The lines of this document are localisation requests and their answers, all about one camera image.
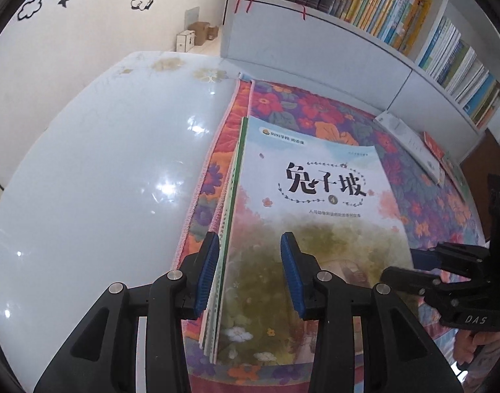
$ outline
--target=white wall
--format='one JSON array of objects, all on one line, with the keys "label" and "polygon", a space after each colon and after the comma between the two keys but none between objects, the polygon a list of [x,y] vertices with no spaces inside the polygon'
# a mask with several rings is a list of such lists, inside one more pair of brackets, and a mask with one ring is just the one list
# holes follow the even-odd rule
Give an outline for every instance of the white wall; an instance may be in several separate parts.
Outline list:
[{"label": "white wall", "polygon": [[29,19],[17,13],[0,36],[0,183],[5,186],[31,145],[94,78],[139,50],[170,50],[184,12],[219,25],[225,0],[42,0]]}]

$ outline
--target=pink fabric edge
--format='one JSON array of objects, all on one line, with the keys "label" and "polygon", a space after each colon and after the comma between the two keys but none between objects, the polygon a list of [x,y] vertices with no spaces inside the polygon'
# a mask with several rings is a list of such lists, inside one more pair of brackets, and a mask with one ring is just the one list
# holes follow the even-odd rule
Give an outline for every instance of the pink fabric edge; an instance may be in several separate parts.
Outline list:
[{"label": "pink fabric edge", "polygon": [[193,213],[196,210],[197,201],[199,199],[199,194],[201,193],[201,188],[203,187],[204,179],[206,177],[206,172],[208,171],[208,167],[210,165],[210,160],[212,158],[215,146],[217,145],[217,142],[219,140],[219,136],[221,134],[221,131],[223,130],[223,127],[226,123],[226,119],[228,118],[228,115],[232,111],[232,106],[234,105],[235,99],[238,96],[240,84],[241,84],[241,80],[238,79],[236,86],[235,86],[234,93],[232,95],[232,99],[230,100],[230,103],[228,104],[228,108],[226,109],[226,111],[223,115],[223,118],[221,119],[219,127],[218,127],[217,131],[215,132],[214,138],[212,140],[212,144],[210,145],[208,153],[206,154],[206,158],[204,160],[204,165],[203,165],[203,168],[201,170],[201,174],[199,175],[199,181],[197,183],[196,190],[192,196],[192,203],[190,204],[190,208],[188,209],[188,211],[186,213],[186,218],[184,219],[183,230],[181,231],[181,237],[179,239],[179,244],[177,245],[176,254],[175,254],[175,257],[173,258],[173,262],[172,262],[172,267],[171,267],[172,270],[177,269],[179,266],[179,261],[181,259],[181,255],[183,254],[184,243],[186,241],[186,237],[188,236],[190,224],[192,223]]}]

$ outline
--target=white box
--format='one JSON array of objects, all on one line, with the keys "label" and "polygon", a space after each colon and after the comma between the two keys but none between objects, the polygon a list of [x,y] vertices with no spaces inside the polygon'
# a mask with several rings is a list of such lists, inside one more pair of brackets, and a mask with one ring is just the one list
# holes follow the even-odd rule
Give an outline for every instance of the white box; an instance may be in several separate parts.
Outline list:
[{"label": "white box", "polygon": [[183,31],[177,34],[177,48],[178,53],[187,53],[194,47],[194,42],[196,40],[195,31]]}]

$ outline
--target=red string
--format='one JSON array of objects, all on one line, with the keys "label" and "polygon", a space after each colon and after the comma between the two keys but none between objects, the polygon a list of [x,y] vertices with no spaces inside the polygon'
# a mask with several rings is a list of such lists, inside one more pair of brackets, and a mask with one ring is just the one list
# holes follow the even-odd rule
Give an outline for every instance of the red string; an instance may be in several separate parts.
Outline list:
[{"label": "red string", "polygon": [[248,3],[248,7],[246,8],[247,13],[248,13],[248,10],[250,10],[250,6],[252,5],[253,2],[254,2],[254,0],[250,0],[250,2]]},{"label": "red string", "polygon": [[239,8],[239,3],[240,2],[241,2],[241,0],[238,0],[238,2],[236,3],[236,5],[235,5],[235,12],[234,13],[238,12],[238,8]]}]

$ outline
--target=white flower illustration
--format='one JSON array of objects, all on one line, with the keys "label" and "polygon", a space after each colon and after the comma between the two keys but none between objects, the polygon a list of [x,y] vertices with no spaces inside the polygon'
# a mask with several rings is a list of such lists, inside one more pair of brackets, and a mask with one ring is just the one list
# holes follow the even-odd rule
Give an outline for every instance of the white flower illustration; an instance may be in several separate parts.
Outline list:
[{"label": "white flower illustration", "polygon": [[254,358],[261,362],[273,362],[277,360],[270,352],[254,353]]},{"label": "white flower illustration", "polygon": [[251,335],[251,333],[246,332],[246,329],[242,327],[233,327],[225,329],[223,334],[225,334],[230,339],[230,341],[234,341],[236,343],[244,343],[245,341],[254,338],[254,336]]}]

